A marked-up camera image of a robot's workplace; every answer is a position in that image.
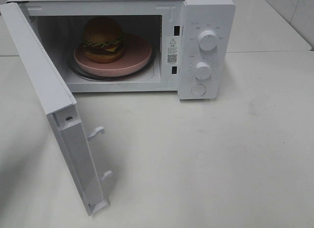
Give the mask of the pink round plate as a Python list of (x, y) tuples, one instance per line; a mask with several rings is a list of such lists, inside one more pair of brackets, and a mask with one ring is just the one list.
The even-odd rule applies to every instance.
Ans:
[(96, 63), (84, 55), (83, 46), (74, 50), (74, 59), (78, 66), (91, 75), (100, 77), (122, 77), (133, 74), (144, 68), (152, 57), (151, 44), (142, 37), (126, 34), (123, 56), (111, 63)]

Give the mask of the toy hamburger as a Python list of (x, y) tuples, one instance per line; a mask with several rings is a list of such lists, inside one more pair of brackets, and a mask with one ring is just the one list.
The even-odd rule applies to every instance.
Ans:
[(124, 40), (120, 25), (109, 17), (90, 19), (83, 30), (83, 52), (96, 63), (111, 63), (124, 54)]

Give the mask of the white microwave door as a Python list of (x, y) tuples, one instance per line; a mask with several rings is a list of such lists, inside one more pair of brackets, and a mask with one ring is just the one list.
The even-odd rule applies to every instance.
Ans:
[(77, 101), (49, 58), (31, 27), (29, 13), (15, 2), (3, 4), (0, 12), (23, 66), (47, 116), (88, 215), (109, 205), (105, 183), (111, 170), (99, 176), (89, 141), (105, 132), (95, 128), (86, 135)]

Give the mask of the glass microwave turntable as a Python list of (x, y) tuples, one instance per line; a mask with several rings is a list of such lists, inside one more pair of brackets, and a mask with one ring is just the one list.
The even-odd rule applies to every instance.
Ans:
[(127, 49), (124, 56), (108, 64), (88, 60), (77, 48), (67, 61), (69, 73), (94, 82), (131, 82), (160, 79), (159, 52), (141, 54)]

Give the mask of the lower white timer knob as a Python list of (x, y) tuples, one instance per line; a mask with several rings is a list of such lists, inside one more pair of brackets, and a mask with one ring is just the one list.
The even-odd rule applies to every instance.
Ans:
[(199, 80), (206, 80), (210, 78), (212, 74), (212, 68), (207, 62), (199, 62), (194, 68), (194, 76)]

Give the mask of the white microwave oven body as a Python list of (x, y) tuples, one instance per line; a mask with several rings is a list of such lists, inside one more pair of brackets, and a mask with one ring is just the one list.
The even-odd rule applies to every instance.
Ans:
[[(28, 11), (32, 29), (71, 93), (177, 91), (181, 100), (217, 96), (235, 14), (232, 0), (8, 0), (5, 4), (10, 2)], [(67, 61), (82, 45), (86, 23), (102, 16), (115, 20), (125, 36), (142, 37), (159, 52), (160, 79), (94, 82), (68, 72)], [(218, 33), (218, 44), (210, 51), (201, 50), (196, 39), (205, 28)], [(210, 78), (195, 78), (199, 62), (209, 63)], [(206, 86), (201, 97), (191, 93), (196, 84)]]

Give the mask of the upper white power knob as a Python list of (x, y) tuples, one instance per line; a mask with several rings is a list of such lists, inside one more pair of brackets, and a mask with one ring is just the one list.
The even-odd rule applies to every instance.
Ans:
[(213, 28), (205, 28), (196, 36), (198, 45), (203, 51), (210, 51), (218, 44), (218, 33)]

